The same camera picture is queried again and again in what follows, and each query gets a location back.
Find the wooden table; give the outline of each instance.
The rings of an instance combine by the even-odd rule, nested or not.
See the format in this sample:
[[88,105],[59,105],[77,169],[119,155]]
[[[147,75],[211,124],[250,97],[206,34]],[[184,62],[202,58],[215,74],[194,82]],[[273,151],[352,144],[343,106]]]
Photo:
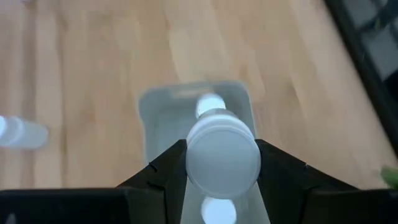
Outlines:
[[361,188],[397,164],[322,0],[0,2],[0,114],[47,125],[0,151],[0,188],[115,186],[144,167],[148,89],[240,80],[258,138]]

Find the wood grain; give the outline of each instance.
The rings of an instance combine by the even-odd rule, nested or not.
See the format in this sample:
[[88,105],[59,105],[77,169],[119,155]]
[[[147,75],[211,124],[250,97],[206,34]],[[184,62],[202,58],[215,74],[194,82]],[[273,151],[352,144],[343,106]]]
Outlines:
[[361,188],[396,158],[322,0],[0,2],[0,114],[50,128],[0,151],[0,188],[114,186],[144,167],[149,88],[240,80],[258,137]]

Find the green object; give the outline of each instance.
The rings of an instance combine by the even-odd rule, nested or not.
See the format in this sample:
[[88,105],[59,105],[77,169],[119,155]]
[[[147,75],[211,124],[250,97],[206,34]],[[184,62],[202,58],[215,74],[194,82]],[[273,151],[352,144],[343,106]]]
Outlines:
[[381,177],[393,189],[398,189],[398,168],[383,167]]

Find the table surface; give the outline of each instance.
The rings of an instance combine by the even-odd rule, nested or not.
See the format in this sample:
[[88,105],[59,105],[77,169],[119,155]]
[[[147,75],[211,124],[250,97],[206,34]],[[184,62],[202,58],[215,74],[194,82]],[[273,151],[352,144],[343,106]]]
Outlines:
[[115,186],[144,167],[149,88],[239,80],[258,138],[361,188],[396,157],[322,0],[0,2],[0,114],[50,128],[0,150],[0,188]]

